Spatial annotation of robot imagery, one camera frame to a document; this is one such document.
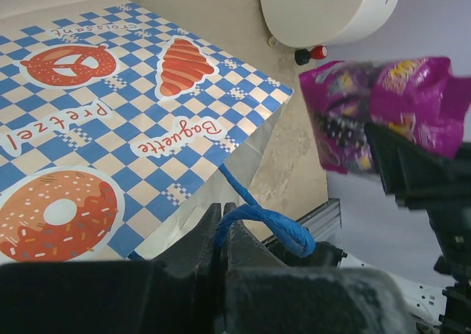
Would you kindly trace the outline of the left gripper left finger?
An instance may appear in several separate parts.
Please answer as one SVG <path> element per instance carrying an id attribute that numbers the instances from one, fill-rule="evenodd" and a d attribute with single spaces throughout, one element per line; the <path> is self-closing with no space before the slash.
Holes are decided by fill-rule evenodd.
<path id="1" fill-rule="evenodd" d="M 220 204 L 152 260 L 9 263 L 3 333 L 212 333 Z"/>

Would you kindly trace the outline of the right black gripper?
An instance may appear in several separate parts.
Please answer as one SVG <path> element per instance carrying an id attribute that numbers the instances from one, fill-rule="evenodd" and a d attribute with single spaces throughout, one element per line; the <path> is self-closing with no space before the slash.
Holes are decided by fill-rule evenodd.
<path id="1" fill-rule="evenodd" d="M 470 274 L 470 177 L 448 172 L 427 151 L 385 126 L 365 125 L 383 190 L 409 210 L 425 210 L 442 251 L 438 271 Z"/>

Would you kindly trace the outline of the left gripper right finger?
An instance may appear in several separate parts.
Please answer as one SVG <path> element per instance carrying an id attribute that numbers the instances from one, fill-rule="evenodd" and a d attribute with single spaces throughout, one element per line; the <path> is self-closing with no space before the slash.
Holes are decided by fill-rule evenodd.
<path id="1" fill-rule="evenodd" d="M 413 333 L 397 286 L 384 273 L 340 269 L 340 250 L 301 223 L 258 205 L 228 203 L 226 333 Z"/>

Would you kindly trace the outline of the purple snack bag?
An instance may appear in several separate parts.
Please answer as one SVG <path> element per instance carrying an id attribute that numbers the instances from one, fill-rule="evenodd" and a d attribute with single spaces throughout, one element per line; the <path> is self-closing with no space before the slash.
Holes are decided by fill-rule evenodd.
<path id="1" fill-rule="evenodd" d="M 373 173 L 364 125 L 373 122 L 428 152 L 454 158 L 464 138 L 470 78 L 448 57 L 333 61 L 300 74 L 323 169 Z"/>

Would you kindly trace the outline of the blue checkered paper bag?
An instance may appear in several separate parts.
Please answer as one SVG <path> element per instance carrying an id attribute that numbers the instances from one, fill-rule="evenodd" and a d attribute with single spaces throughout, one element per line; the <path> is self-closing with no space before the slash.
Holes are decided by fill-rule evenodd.
<path id="1" fill-rule="evenodd" d="M 1 23 L 1 262 L 136 259 L 293 91 L 128 3 Z"/>

